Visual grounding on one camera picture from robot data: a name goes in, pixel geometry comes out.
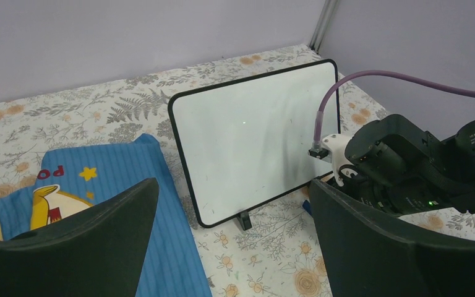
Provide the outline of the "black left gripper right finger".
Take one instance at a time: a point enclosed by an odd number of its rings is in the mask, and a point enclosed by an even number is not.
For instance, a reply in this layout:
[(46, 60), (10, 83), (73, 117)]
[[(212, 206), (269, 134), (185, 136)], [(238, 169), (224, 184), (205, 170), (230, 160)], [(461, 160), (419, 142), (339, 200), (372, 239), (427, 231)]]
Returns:
[(475, 241), (404, 222), (319, 179), (309, 200), (334, 296), (475, 296)]

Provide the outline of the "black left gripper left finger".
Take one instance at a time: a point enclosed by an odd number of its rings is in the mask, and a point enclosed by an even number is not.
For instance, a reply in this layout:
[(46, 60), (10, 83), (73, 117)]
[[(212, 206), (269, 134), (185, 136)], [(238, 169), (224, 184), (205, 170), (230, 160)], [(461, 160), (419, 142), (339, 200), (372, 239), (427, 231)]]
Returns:
[(0, 296), (135, 296), (159, 185), (147, 178), (59, 222), (0, 241)]

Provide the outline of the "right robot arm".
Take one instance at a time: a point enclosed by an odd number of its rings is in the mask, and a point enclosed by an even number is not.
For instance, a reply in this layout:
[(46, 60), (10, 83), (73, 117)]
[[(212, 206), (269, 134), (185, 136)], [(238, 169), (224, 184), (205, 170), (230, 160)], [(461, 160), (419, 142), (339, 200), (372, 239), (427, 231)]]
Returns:
[(439, 140), (392, 114), (350, 138), (330, 185), (347, 196), (399, 217), (454, 208), (475, 214), (475, 120)]

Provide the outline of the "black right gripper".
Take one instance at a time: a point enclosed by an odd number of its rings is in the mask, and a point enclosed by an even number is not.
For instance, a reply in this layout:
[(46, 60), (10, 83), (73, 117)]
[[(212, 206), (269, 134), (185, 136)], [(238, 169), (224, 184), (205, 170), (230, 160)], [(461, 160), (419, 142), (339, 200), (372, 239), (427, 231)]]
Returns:
[(438, 140), (394, 114), (361, 127), (346, 146), (357, 175), (343, 187), (351, 198), (390, 215), (454, 208), (463, 211), (460, 151), (455, 138)]

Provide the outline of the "blue capped whiteboard marker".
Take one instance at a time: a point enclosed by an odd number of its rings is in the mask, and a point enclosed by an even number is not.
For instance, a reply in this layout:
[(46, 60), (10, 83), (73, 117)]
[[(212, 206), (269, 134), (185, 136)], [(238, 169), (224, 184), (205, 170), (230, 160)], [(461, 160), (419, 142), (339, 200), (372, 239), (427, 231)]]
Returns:
[(309, 215), (312, 215), (312, 210), (311, 210), (310, 202), (309, 202), (308, 200), (305, 200), (305, 201), (302, 203), (302, 208), (303, 208)]

